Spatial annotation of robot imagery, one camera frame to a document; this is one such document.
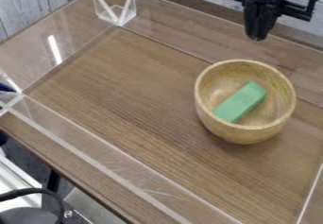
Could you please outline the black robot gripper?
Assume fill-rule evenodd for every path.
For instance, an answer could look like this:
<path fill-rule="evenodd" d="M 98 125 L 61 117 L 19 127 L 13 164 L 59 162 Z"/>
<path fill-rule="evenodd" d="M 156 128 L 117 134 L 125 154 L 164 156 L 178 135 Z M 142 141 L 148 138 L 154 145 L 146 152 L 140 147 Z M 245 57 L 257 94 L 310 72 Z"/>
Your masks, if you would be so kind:
<path fill-rule="evenodd" d="M 244 30 L 253 41 L 264 40 L 281 15 L 308 21 L 318 0 L 233 0 L 241 3 Z"/>

